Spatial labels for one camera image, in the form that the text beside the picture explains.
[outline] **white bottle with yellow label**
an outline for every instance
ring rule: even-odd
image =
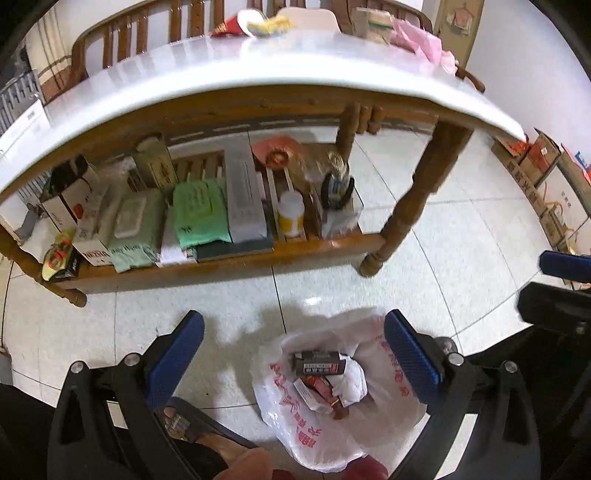
[[[283,192],[279,202],[279,229],[285,236],[299,236],[304,229],[304,200],[300,192]]]

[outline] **stacked cardboard box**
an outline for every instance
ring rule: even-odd
[[[519,166],[534,183],[538,183],[542,176],[554,165],[560,155],[560,147],[548,135],[537,130],[538,138],[528,150]]]

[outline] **white tiled floor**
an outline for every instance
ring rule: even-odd
[[[334,128],[310,127],[250,137],[256,141],[279,132],[304,142],[331,141],[335,135]],[[366,206],[360,220],[365,232],[380,230],[396,199],[410,186],[427,140],[408,131],[358,137],[350,164]],[[490,146],[486,135],[474,134],[413,231],[371,279],[357,275],[361,258],[354,258],[351,265],[317,263],[304,271],[275,267],[246,280],[215,278],[195,286],[91,295],[86,308],[77,309],[36,285],[18,267],[11,274],[9,265],[0,263],[0,293],[8,283],[3,340],[12,355],[15,384],[55,405],[71,362],[109,365],[128,352],[143,352],[157,335],[172,331],[186,311],[195,309],[206,319],[206,337],[177,394],[267,447],[277,466],[302,479],[322,478],[297,466],[260,420],[249,373],[260,344],[284,331],[315,326],[322,316],[379,305],[399,308],[419,331],[456,336],[469,354],[524,327],[515,300],[527,281],[562,286],[560,280],[538,273],[537,257],[549,245],[536,215]],[[116,406],[110,408],[122,423]],[[392,470],[425,420],[409,438],[385,445],[374,455]],[[467,418],[442,474],[457,465],[472,426],[473,418]]]

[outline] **yellow label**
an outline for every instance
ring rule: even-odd
[[[296,235],[304,229],[304,216],[296,221],[279,214],[279,229],[284,235]]]

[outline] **floor tile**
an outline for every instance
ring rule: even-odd
[[[40,323],[39,381],[61,389],[76,360],[85,361],[90,368],[113,365],[115,294],[88,295],[86,306],[79,309],[42,287],[40,290],[48,296],[45,303],[50,308]]]
[[[517,295],[511,296],[482,320],[458,334],[464,355],[482,352],[529,326],[521,320],[516,302]]]
[[[357,143],[367,154],[392,194],[400,199],[413,184],[413,172],[430,139],[427,135],[400,130],[383,130],[376,136],[357,136]],[[466,193],[454,172],[429,203],[466,200]]]
[[[247,280],[118,293],[117,360],[143,353],[191,309],[205,318],[205,339],[177,395],[198,408],[254,403],[251,358],[261,344],[284,333],[270,269]]]
[[[61,390],[50,387],[49,385],[41,384],[41,399],[51,405],[57,407],[57,401],[60,399]]]
[[[4,309],[4,344],[16,371],[39,379],[40,289],[32,278],[11,279]]]
[[[414,231],[458,331],[517,289],[494,237],[470,202],[427,205]]]
[[[523,192],[491,152],[491,145],[488,134],[475,132],[454,167],[454,178],[472,200],[522,199]]]
[[[353,145],[349,165],[351,175],[355,179],[355,188],[361,197],[364,208],[394,207],[396,199],[367,155],[357,144]]]
[[[37,400],[41,400],[41,385],[38,381],[25,377],[25,375],[13,370],[12,384],[27,395],[35,397]]]
[[[269,451],[275,459],[275,469],[288,470],[298,480],[322,480],[320,472],[301,466],[287,453],[271,428],[261,420],[257,406],[216,408],[204,412],[233,432]]]
[[[384,306],[400,309],[421,332],[455,333],[433,272],[412,234],[372,278],[361,277],[352,265],[300,272],[275,267],[274,271],[288,332],[317,326],[319,316]]]
[[[114,314],[114,293],[89,295],[80,309],[29,277],[13,278],[5,313],[5,343],[13,367],[61,388],[75,360],[91,368],[112,365]]]
[[[483,200],[474,206],[499,245],[513,279],[521,287],[538,270],[538,257],[551,249],[527,199]]]

